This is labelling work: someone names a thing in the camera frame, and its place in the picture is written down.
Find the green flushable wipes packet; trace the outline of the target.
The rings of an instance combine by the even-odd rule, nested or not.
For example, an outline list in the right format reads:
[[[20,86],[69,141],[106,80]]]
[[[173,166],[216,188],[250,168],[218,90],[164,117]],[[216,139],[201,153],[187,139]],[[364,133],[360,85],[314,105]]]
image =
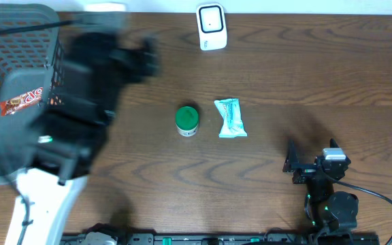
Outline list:
[[[223,125],[220,129],[219,138],[247,137],[242,121],[240,100],[236,98],[215,100],[219,114],[223,118]]]

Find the red chocolate bar wrapper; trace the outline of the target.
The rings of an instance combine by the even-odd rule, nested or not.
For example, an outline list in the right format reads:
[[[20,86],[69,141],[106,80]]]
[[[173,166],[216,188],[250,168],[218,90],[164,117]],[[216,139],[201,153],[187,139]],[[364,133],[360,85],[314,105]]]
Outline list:
[[[42,100],[42,93],[43,88],[39,87],[17,97],[0,102],[1,116],[15,114],[20,110],[38,104]]]

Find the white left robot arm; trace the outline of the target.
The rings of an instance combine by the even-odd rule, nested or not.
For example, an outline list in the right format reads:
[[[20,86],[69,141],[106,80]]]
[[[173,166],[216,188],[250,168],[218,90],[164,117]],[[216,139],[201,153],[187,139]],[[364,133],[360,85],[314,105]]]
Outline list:
[[[156,41],[121,48],[114,33],[83,33],[63,60],[59,98],[28,126],[27,164],[12,180],[17,192],[7,244],[58,244],[93,162],[108,140],[121,90],[158,71]]]

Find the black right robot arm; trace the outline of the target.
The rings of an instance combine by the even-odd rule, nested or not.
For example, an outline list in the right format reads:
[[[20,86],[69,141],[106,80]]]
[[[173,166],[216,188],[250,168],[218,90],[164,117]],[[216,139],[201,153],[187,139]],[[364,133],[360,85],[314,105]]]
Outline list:
[[[314,243],[322,236],[348,234],[357,227],[357,196],[333,188],[333,184],[345,176],[350,164],[350,159],[333,139],[313,163],[300,163],[294,142],[288,143],[282,170],[292,173],[293,184],[306,185],[304,210],[314,227],[311,235]]]

